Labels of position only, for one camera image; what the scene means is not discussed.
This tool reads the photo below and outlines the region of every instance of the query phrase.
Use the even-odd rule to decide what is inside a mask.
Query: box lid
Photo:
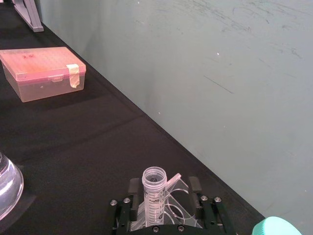
[[[68,65],[78,65],[79,73],[86,72],[85,64],[66,47],[0,50],[0,60],[17,82],[49,80],[69,75]]]

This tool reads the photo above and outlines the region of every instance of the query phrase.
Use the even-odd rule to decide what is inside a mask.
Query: tape
[[[69,72],[70,86],[76,88],[79,85],[79,66],[78,64],[67,65]]]

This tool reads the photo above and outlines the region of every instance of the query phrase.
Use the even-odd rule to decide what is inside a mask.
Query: gray wall
[[[48,27],[252,206],[313,234],[313,1],[37,4]]]

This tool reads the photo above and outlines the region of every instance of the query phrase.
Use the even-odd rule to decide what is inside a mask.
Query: clear acrylic holder
[[[164,210],[164,224],[184,224],[197,228],[202,226],[195,219],[194,215],[190,215],[185,208],[171,195],[174,191],[183,191],[188,194],[188,185],[181,179],[178,173],[172,179],[167,181],[165,191],[165,210]],[[175,214],[171,209],[175,208],[182,216]],[[137,221],[131,223],[131,231],[145,228],[145,205],[142,202],[138,208]]]

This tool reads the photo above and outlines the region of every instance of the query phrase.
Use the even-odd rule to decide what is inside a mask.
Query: pipette tip box
[[[86,65],[66,47],[0,50],[0,60],[22,102],[84,89]]]

